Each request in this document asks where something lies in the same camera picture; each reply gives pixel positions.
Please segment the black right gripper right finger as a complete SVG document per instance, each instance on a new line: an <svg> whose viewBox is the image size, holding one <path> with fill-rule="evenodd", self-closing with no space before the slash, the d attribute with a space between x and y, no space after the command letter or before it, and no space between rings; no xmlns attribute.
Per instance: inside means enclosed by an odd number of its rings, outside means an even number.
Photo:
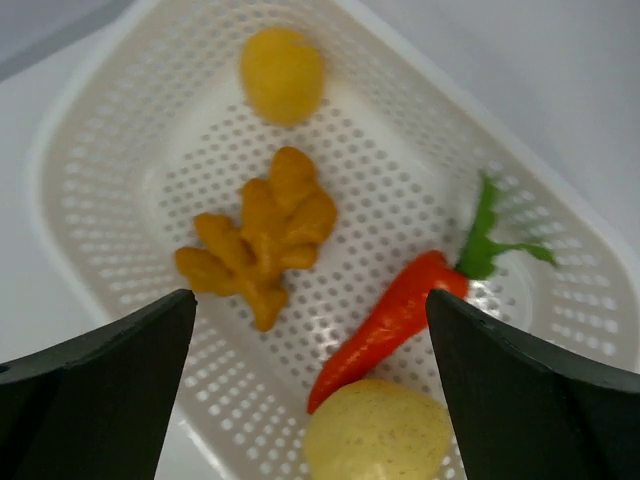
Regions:
<svg viewBox="0 0 640 480"><path fill-rule="evenodd" d="M444 290L426 313L469 479L636 479L639 376L511 327Z"/></svg>

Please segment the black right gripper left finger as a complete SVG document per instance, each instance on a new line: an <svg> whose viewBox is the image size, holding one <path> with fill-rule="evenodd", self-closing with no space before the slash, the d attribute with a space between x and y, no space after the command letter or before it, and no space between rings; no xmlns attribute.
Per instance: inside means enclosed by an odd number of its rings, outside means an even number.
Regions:
<svg viewBox="0 0 640 480"><path fill-rule="evenodd" d="M179 289L2 364L2 478L153 478L196 306Z"/></svg>

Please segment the yellow fake pear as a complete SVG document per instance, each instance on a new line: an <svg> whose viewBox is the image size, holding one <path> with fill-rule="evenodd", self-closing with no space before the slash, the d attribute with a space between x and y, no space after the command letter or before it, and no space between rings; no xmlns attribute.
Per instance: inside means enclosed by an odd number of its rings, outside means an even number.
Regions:
<svg viewBox="0 0 640 480"><path fill-rule="evenodd" d="M365 379L339 389L315 410L303 451L312 479L432 479L452 437L440 402Z"/></svg>

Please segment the fake carrot with green leaves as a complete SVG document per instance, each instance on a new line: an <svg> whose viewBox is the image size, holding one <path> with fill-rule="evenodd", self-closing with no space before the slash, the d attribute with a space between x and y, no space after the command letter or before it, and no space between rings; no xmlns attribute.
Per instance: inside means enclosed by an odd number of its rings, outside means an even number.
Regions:
<svg viewBox="0 0 640 480"><path fill-rule="evenodd" d="M442 251L431 249L412 260L390 283L368 317L325 362L307 400L307 412L340 388L362 379L409 338L428 328L426 299L434 289L464 299L472 281L493 275L496 259L511 251L524 251L556 268L548 248L533 243L499 243L490 238L498 222L495 204L499 189L480 174L481 190L475 217L458 261L450 265Z"/></svg>

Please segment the orange fake fruit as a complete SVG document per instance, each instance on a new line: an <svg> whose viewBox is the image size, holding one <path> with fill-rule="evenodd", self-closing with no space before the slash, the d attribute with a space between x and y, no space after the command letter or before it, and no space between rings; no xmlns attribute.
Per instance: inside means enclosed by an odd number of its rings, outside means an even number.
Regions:
<svg viewBox="0 0 640 480"><path fill-rule="evenodd" d="M203 246L176 250L174 262L192 291L242 296L255 328L265 332L288 302L282 274L314 266L337 207L312 160L291 146L274 154L265 179L244 184L241 198L241 226L226 215L197 215L193 225Z"/></svg>

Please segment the yellow fake lemon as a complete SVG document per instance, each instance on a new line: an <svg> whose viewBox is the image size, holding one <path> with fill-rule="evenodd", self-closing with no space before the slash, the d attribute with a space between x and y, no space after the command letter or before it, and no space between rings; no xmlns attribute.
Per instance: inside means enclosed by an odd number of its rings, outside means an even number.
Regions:
<svg viewBox="0 0 640 480"><path fill-rule="evenodd" d="M295 30L275 26L252 35L241 51L239 73L249 106L268 123L295 126L321 104L325 58Z"/></svg>

